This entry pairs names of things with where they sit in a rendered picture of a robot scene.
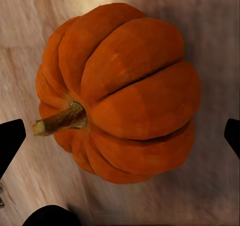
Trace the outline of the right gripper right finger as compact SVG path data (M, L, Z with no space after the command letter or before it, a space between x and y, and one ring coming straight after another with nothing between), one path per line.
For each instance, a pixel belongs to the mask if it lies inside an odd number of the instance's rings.
M240 159L240 121L228 119L224 137Z

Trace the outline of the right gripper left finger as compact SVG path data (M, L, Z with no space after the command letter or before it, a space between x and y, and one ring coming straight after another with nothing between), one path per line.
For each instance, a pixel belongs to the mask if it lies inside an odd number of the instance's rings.
M26 138L21 119L0 125L0 179Z

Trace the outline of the pumpkin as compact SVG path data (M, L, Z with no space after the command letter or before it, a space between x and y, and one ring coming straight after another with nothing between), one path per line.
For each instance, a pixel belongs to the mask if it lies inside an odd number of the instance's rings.
M132 6L99 6L47 41L35 85L42 120L80 168L137 184L184 164L201 95L181 32Z

